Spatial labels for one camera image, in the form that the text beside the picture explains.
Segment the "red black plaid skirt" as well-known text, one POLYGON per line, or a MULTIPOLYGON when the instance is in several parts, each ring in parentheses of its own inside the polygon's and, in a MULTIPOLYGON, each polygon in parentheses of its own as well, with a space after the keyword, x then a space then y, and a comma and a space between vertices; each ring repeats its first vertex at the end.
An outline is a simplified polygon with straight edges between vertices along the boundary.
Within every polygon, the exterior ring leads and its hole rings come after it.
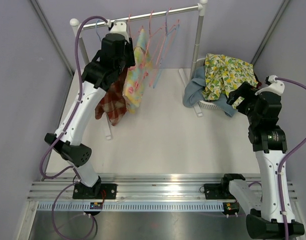
POLYGON ((257 81, 257 86, 256 88, 259 89, 261 86, 262 86, 262 83, 259 81, 258 77, 256 74, 254 74, 255 78, 256 78, 256 81, 257 81))

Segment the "yellow green floral garment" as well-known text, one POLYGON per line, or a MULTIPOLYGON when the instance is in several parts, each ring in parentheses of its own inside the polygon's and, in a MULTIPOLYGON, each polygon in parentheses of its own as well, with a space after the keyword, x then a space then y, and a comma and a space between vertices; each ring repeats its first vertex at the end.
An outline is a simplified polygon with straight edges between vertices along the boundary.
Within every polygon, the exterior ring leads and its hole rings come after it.
POLYGON ((258 85, 253 65, 239 58, 209 53, 204 67, 206 86, 202 95, 206 101, 217 101, 221 95, 228 97, 244 82, 253 87, 258 85))

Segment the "light blue denim garment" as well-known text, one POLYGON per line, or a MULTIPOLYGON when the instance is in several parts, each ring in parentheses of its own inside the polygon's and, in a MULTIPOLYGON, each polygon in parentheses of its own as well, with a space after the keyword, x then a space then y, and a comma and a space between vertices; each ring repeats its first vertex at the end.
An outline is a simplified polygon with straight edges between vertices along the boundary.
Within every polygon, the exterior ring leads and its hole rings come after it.
POLYGON ((222 93, 217 100, 205 100, 202 91, 205 88, 205 68, 204 66, 197 67, 193 78, 187 84, 182 103, 187 108, 192 108, 199 101, 213 103, 215 106, 223 110, 228 117, 233 117, 237 112, 231 105, 227 104, 227 97, 222 93))

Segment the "pastel tie-dye garment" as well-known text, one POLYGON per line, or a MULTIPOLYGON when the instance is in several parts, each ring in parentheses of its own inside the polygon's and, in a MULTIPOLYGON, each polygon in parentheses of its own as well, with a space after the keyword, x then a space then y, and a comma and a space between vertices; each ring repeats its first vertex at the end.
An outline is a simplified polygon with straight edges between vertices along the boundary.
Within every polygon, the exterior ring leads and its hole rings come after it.
POLYGON ((141 29, 134 48, 135 66, 128 69, 124 82, 122 96, 126 102, 128 112, 134 114, 139 108, 152 69, 151 55, 148 49, 149 38, 145 29, 141 29))

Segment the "red beige checked garment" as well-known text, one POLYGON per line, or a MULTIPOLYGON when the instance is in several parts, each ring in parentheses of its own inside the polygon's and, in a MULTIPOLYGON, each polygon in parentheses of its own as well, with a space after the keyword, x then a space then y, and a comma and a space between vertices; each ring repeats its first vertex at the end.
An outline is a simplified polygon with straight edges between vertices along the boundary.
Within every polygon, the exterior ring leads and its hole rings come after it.
POLYGON ((126 102, 122 95, 128 69, 125 68, 118 80, 113 83, 105 97, 95 108, 95 118, 101 119, 103 114, 108 116, 110 123, 116 126, 127 112, 126 102))

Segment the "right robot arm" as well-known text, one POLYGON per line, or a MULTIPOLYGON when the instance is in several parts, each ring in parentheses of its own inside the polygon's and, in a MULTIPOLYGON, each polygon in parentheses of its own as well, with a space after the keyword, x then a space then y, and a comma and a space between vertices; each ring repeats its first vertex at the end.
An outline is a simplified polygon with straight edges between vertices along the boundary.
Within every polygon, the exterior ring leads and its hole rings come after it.
POLYGON ((227 100, 232 106, 242 99, 236 109, 249 121, 249 140, 260 169, 262 199, 256 197, 241 175, 228 176, 219 190, 223 197, 234 196, 240 204, 247 215, 246 227, 252 239, 289 240, 305 234, 305 227, 296 221, 290 203, 286 134, 277 125, 284 89, 280 80, 271 80, 262 89, 244 82, 229 93, 227 100))

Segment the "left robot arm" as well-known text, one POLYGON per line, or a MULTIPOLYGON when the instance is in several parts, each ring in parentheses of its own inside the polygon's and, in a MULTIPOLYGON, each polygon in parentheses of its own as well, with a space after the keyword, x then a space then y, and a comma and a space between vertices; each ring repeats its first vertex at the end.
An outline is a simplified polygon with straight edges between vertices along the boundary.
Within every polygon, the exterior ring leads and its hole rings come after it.
POLYGON ((81 74, 80 89, 63 125, 44 138, 80 177, 80 182, 74 186, 74 199, 102 197, 101 178, 90 162, 92 150, 81 141, 92 111, 123 70, 134 65, 132 39, 120 33, 107 34, 102 39, 101 49, 81 74))

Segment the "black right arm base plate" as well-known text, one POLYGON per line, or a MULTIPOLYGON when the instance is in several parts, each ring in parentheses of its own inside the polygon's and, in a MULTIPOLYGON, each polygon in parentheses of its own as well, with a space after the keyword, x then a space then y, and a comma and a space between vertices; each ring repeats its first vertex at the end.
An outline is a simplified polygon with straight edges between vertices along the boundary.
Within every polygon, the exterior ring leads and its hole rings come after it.
POLYGON ((199 192, 205 195, 207 200, 234 200, 235 198, 220 184, 206 183, 199 188, 199 192))

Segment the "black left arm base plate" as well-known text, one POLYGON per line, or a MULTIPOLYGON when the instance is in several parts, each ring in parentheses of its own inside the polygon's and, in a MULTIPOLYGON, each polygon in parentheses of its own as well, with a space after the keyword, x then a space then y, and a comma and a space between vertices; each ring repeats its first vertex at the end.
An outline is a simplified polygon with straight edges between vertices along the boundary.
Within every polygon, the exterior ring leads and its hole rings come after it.
POLYGON ((72 198, 75 200, 115 200, 117 194, 117 184, 101 183, 93 187, 87 187, 82 183, 74 185, 72 198))

